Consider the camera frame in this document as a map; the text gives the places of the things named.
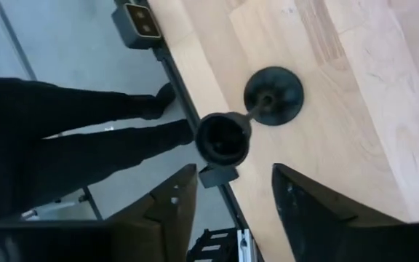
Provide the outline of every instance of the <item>leg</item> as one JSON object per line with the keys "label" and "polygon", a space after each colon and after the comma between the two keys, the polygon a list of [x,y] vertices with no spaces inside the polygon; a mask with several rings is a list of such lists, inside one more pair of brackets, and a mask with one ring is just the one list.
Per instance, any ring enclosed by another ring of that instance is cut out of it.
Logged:
{"label": "leg", "polygon": [[22,208],[44,205],[192,140],[186,120],[41,140],[26,160]]}
{"label": "leg", "polygon": [[0,119],[4,119],[14,132],[29,139],[40,139],[118,119],[159,118],[173,98],[170,84],[155,98],[0,79]]}

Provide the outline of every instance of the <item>black clamp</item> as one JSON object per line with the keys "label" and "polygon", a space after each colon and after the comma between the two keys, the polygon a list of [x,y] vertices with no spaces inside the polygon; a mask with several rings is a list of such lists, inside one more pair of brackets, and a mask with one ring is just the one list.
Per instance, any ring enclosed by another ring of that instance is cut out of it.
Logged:
{"label": "black clamp", "polygon": [[239,174],[233,167],[206,166],[199,173],[200,181],[205,188],[222,186],[239,178]]}
{"label": "black clamp", "polygon": [[162,42],[161,31],[148,7],[125,0],[116,0],[116,5],[111,16],[126,47],[149,49]]}

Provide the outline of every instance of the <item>small black box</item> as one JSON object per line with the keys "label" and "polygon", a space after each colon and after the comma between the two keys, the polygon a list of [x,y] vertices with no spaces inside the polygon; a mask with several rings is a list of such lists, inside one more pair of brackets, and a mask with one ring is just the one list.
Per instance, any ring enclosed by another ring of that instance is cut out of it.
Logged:
{"label": "small black box", "polygon": [[148,49],[161,41],[161,32],[149,8],[124,4],[111,16],[127,47]]}

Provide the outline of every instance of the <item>gray floor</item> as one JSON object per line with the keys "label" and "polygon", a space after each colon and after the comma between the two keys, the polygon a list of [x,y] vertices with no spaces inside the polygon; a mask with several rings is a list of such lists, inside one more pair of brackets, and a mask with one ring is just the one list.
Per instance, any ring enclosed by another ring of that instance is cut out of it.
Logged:
{"label": "gray floor", "polygon": [[[155,94],[167,82],[161,65],[150,51],[127,49],[121,43],[111,20],[115,8],[113,0],[1,2],[38,80],[64,87],[136,94]],[[1,20],[0,76],[29,78]],[[73,132],[153,126],[182,118],[182,109],[175,104],[158,121],[110,122]],[[200,168],[203,166],[194,144],[118,172],[90,186],[90,190],[102,215],[107,218],[189,162],[197,163]],[[56,217],[84,219],[93,218],[93,214],[88,206],[81,206],[65,209]],[[203,229],[232,226],[219,191],[200,186],[193,240]]]}

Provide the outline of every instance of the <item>wooden table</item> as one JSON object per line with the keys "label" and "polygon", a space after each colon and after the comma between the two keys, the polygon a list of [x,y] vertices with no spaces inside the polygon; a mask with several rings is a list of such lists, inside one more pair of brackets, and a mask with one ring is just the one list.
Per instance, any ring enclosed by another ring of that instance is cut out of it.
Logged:
{"label": "wooden table", "polygon": [[419,1],[148,0],[201,117],[246,112],[267,66],[305,87],[300,114],[253,122],[231,183],[266,261],[294,261],[271,189],[283,163],[368,207],[419,221]]}

